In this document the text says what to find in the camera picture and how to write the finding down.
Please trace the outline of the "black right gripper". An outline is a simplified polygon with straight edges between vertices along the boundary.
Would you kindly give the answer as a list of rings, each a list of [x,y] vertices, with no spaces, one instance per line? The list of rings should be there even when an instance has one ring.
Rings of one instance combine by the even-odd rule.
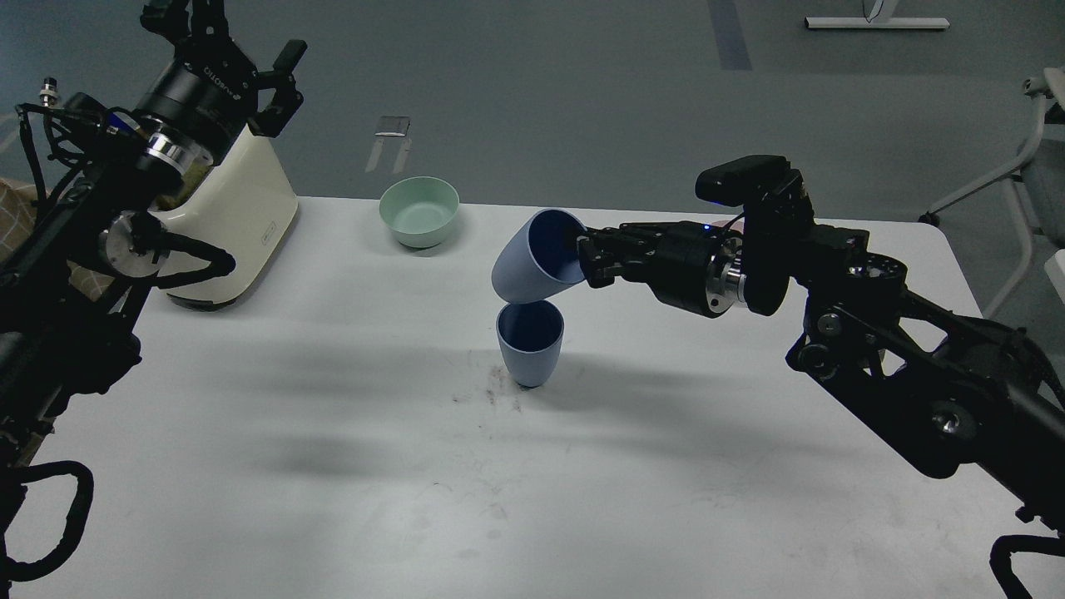
[[[576,234],[581,273],[593,289],[613,285],[648,285],[656,300],[701,317],[724,314],[741,303],[746,276],[741,273],[742,236],[697,221],[624,223],[615,230],[585,230]]]

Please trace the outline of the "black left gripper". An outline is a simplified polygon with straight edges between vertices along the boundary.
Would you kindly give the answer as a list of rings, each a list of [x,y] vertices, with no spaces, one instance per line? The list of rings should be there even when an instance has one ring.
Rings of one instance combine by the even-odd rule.
[[[167,126],[197,144],[213,166],[219,166],[240,133],[277,137],[304,106],[295,68],[308,49],[290,39],[269,71],[253,62],[230,35],[223,1],[148,1],[140,23],[173,45],[170,65],[134,109],[136,119],[151,131]],[[256,92],[273,91],[271,101],[256,111]]]

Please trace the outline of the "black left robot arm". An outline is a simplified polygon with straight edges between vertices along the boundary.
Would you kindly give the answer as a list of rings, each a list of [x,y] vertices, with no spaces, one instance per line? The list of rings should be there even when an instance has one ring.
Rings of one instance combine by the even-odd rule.
[[[2,554],[2,595],[77,550],[94,477],[76,460],[35,463],[76,395],[105,394],[141,362],[134,327],[154,289],[204,309],[239,300],[298,211],[271,148],[304,106],[286,42],[261,69],[230,37],[222,1],[149,1],[140,23],[173,58],[133,109],[43,80],[16,106],[32,181],[2,182],[2,529],[30,484],[73,477],[58,545]]]

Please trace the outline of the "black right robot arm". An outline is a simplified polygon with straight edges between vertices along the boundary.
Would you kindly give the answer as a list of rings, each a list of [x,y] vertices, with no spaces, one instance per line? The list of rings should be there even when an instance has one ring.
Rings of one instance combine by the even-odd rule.
[[[864,229],[815,223],[801,171],[752,155],[697,177],[700,200],[741,209],[730,224],[644,221],[563,236],[585,281],[648,285],[701,317],[744,304],[773,315],[806,289],[803,331],[786,354],[917,471],[944,480],[974,463],[1020,501],[1017,517],[1053,536],[993,543],[992,573],[1027,598],[1017,553],[1063,554],[1063,384],[1025,329],[958,315],[910,291],[908,266],[872,253]]]

